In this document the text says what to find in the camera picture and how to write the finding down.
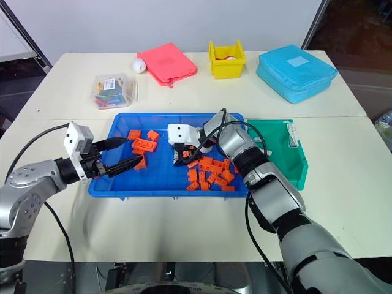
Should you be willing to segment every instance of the yellow plastic bin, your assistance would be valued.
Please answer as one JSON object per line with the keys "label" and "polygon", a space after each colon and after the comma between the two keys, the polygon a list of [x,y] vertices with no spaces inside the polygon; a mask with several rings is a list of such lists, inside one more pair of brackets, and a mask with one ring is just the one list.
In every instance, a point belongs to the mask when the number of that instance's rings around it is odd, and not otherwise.
{"label": "yellow plastic bin", "polygon": [[[209,42],[211,72],[215,78],[239,78],[246,63],[246,56],[240,40],[234,46],[214,46]],[[228,56],[236,59],[225,60]]]}

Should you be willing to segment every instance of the orange building block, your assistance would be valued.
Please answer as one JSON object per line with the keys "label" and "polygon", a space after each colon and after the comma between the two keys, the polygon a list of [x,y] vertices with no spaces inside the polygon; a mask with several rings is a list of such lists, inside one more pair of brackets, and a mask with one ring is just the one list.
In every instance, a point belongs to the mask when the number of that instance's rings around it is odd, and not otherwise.
{"label": "orange building block", "polygon": [[224,163],[223,163],[223,168],[225,170],[229,170],[230,169],[230,159],[225,159]]}
{"label": "orange building block", "polygon": [[132,143],[133,148],[139,148],[145,151],[153,152],[157,148],[157,143],[149,140],[137,138]]}
{"label": "orange building block", "polygon": [[189,170],[188,172],[188,181],[197,182],[197,170]]}
{"label": "orange building block", "polygon": [[216,165],[217,167],[223,167],[223,161],[213,160],[213,165]]}
{"label": "orange building block", "polygon": [[224,170],[222,172],[222,177],[223,179],[225,179],[228,183],[230,183],[231,181],[234,180],[235,175],[233,175],[232,173],[230,173],[230,170]]}
{"label": "orange building block", "polygon": [[199,162],[198,162],[198,169],[199,170],[203,170],[204,172],[209,172],[209,167],[210,167],[211,165],[210,164],[208,164],[206,161],[204,161],[204,160],[200,160]]}
{"label": "orange building block", "polygon": [[221,174],[223,168],[222,167],[217,167],[216,165],[210,165],[209,170],[213,173]]}
{"label": "orange building block", "polygon": [[159,137],[160,137],[160,135],[157,132],[154,132],[153,130],[150,130],[147,133],[147,138],[149,138],[150,140],[152,140],[154,142],[158,141]]}
{"label": "orange building block", "polygon": [[234,192],[235,191],[235,188],[232,186],[222,186],[221,189],[222,189],[222,191],[225,191],[225,192]]}
{"label": "orange building block", "polygon": [[205,171],[200,171],[198,173],[198,181],[201,184],[202,182],[206,181],[206,172]]}
{"label": "orange building block", "polygon": [[200,159],[200,161],[204,161],[205,164],[208,164],[208,165],[213,164],[213,158],[208,157],[208,156],[202,156],[202,159]]}
{"label": "orange building block", "polygon": [[192,184],[190,184],[189,186],[186,187],[186,189],[188,191],[193,191],[196,190],[197,188],[199,188],[200,185],[198,184],[198,182],[192,182]]}
{"label": "orange building block", "polygon": [[209,191],[209,182],[201,182],[200,187],[202,191]]}
{"label": "orange building block", "polygon": [[146,168],[147,167],[147,163],[146,163],[146,158],[144,155],[143,159],[134,167],[134,170],[141,170],[142,168]]}
{"label": "orange building block", "polygon": [[139,149],[139,148],[134,148],[134,149],[132,150],[132,153],[134,153],[134,154],[139,154],[139,155],[143,155],[143,154],[145,153],[145,151],[142,150],[142,149]]}
{"label": "orange building block", "polygon": [[212,184],[215,179],[218,177],[217,173],[212,173],[211,176],[208,177],[207,182],[209,182],[210,184]]}
{"label": "orange building block", "polygon": [[189,168],[195,167],[196,165],[198,165],[198,160],[194,160],[191,163],[188,164]]}
{"label": "orange building block", "polygon": [[140,130],[130,130],[128,133],[128,140],[133,141],[136,140],[137,138],[140,138],[140,136],[141,136]]}
{"label": "orange building block", "polygon": [[215,179],[215,184],[218,184],[220,186],[226,186],[227,185],[227,181],[225,179],[222,179],[220,177],[216,177]]}

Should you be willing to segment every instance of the white ball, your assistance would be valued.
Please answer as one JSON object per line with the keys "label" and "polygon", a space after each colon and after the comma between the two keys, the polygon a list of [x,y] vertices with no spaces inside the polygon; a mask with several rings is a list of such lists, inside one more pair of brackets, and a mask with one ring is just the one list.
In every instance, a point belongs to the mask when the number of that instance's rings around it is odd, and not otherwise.
{"label": "white ball", "polygon": [[132,69],[137,74],[141,74],[146,70],[146,63],[141,58],[136,58],[132,63]]}

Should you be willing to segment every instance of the green plastic container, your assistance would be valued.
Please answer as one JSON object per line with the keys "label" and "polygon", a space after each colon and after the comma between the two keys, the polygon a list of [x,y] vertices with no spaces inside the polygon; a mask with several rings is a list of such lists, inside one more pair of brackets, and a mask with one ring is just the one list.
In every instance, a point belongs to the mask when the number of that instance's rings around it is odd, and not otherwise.
{"label": "green plastic container", "polygon": [[[249,124],[254,125],[263,135],[267,150],[272,154],[268,159],[272,161],[297,190],[302,191],[307,174],[307,161],[300,141],[298,147],[290,146],[290,134],[287,125],[291,119],[250,119]],[[258,137],[254,130],[248,128],[252,138]]]}

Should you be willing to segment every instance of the blue bag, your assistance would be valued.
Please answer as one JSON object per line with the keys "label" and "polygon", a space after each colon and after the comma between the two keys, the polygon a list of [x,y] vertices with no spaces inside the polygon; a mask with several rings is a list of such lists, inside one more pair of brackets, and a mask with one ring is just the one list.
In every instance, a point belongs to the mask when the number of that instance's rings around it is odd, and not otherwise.
{"label": "blue bag", "polygon": [[269,51],[258,58],[257,75],[291,103],[324,91],[337,75],[334,67],[294,45]]}

